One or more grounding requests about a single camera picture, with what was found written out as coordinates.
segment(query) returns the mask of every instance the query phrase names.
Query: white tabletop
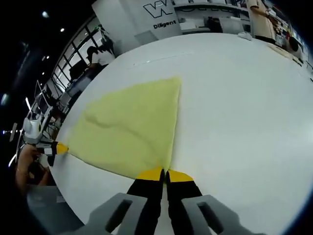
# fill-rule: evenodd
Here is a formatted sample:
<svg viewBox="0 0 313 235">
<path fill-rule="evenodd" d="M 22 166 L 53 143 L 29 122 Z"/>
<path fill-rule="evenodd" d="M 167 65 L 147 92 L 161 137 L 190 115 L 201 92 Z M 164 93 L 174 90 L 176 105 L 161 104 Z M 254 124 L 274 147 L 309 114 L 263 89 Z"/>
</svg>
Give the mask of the white tabletop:
<svg viewBox="0 0 313 235">
<path fill-rule="evenodd" d="M 193 34 L 129 51 L 84 90 L 57 140 L 66 143 L 86 104 L 102 95 L 174 75 L 182 87 L 172 168 L 235 211 L 242 226 L 282 234 L 313 185 L 313 84 L 306 70 L 262 43 Z M 51 172 L 84 223 L 133 182 L 71 155 L 57 157 Z M 164 216 L 159 224 L 170 234 Z"/>
</svg>

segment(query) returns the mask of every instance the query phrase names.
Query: person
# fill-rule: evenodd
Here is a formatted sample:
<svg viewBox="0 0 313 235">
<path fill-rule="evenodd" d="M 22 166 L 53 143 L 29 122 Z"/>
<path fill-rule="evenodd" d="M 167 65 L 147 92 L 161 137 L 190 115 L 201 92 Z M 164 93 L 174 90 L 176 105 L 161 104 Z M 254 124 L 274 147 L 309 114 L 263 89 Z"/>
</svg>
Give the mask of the person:
<svg viewBox="0 0 313 235">
<path fill-rule="evenodd" d="M 40 156 L 37 148 L 26 144 L 19 155 L 18 164 L 15 172 L 15 182 L 22 194 L 26 194 L 27 185 L 53 185 L 50 183 L 52 176 L 50 175 L 49 168 L 44 168 L 40 163 L 35 160 Z"/>
<path fill-rule="evenodd" d="M 101 66 L 103 69 L 109 63 L 111 63 L 115 57 L 105 48 L 89 47 L 87 49 L 87 59 L 90 61 L 89 68 L 95 69 L 97 66 Z"/>
<path fill-rule="evenodd" d="M 265 4 L 262 0 L 246 0 L 246 5 L 250 13 L 254 37 L 275 44 L 276 35 L 272 24 L 275 19 L 269 14 Z"/>
<path fill-rule="evenodd" d="M 290 54 L 297 57 L 299 61 L 303 63 L 302 49 L 298 41 L 294 37 L 289 37 L 289 40 L 285 39 L 284 49 L 288 51 Z"/>
</svg>

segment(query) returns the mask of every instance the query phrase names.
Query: yellow cloth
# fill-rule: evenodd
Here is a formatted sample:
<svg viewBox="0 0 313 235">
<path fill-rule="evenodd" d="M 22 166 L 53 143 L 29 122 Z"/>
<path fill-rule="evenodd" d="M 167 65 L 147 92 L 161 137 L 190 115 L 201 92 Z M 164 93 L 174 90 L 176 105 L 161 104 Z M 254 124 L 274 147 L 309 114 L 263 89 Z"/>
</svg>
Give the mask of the yellow cloth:
<svg viewBox="0 0 313 235">
<path fill-rule="evenodd" d="M 82 113 L 69 152 L 95 167 L 130 178 L 170 167 L 180 79 L 134 85 L 103 96 Z"/>
</svg>

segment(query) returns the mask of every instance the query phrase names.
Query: person's hand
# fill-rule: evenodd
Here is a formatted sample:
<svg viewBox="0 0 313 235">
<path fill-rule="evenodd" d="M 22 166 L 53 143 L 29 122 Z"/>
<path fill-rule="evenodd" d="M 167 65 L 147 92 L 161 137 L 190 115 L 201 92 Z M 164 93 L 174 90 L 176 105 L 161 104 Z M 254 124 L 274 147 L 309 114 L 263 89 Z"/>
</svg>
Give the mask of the person's hand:
<svg viewBox="0 0 313 235">
<path fill-rule="evenodd" d="M 18 161 L 18 170 L 22 173 L 28 172 L 29 165 L 40 155 L 36 147 L 26 144 L 21 150 L 19 161 Z"/>
</svg>

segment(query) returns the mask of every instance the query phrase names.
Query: shelf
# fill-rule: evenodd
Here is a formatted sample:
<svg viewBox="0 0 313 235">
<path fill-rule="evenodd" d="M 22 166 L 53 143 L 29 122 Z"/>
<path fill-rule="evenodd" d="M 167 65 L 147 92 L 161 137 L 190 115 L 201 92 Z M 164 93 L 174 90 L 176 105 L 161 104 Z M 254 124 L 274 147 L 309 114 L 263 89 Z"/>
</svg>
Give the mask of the shelf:
<svg viewBox="0 0 313 235">
<path fill-rule="evenodd" d="M 190 29 L 182 29 L 181 32 L 183 34 L 209 33 L 211 32 L 211 30 L 209 28 L 190 28 Z"/>
<path fill-rule="evenodd" d="M 190 8 L 190 7 L 218 7 L 218 8 L 227 8 L 227 9 L 234 9 L 238 11 L 248 12 L 248 9 L 242 8 L 239 6 L 234 6 L 231 4 L 221 4 L 221 3 L 209 3 L 209 2 L 203 2 L 203 3 L 185 3 L 185 4 L 177 4 L 174 5 L 175 9 L 180 8 Z"/>
</svg>

